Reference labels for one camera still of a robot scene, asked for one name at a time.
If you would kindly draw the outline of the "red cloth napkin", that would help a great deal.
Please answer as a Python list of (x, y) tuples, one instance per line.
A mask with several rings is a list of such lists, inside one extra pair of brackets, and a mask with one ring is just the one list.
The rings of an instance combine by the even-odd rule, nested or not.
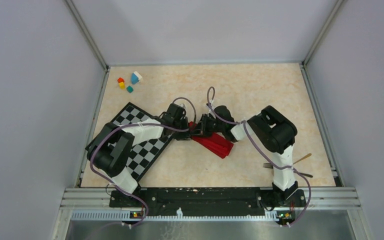
[(221, 159), (227, 157), (231, 153), (231, 150), (234, 146), (232, 142), (226, 140), (224, 137), (214, 132), (211, 134), (211, 136), (208, 137), (191, 135), (191, 139), (199, 143)]

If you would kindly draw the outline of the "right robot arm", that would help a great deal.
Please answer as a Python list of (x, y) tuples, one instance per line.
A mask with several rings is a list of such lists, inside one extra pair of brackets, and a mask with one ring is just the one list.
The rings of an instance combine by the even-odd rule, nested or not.
[(209, 110), (198, 123), (191, 125), (191, 135), (209, 137), (213, 133), (220, 133), (231, 143), (257, 137), (264, 148), (272, 153), (267, 161), (273, 165), (273, 200), (279, 206), (287, 206), (298, 189), (292, 161), (298, 133), (296, 126), (271, 105), (241, 122), (234, 120), (225, 105)]

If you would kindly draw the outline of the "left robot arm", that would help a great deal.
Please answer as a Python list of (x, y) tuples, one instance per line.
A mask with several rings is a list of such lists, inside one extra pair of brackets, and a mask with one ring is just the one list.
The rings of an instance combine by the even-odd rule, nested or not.
[(186, 109), (171, 103), (153, 116), (129, 103), (106, 123), (86, 146), (90, 169), (123, 190), (121, 200), (129, 207), (140, 202), (138, 177), (173, 137), (188, 138)]

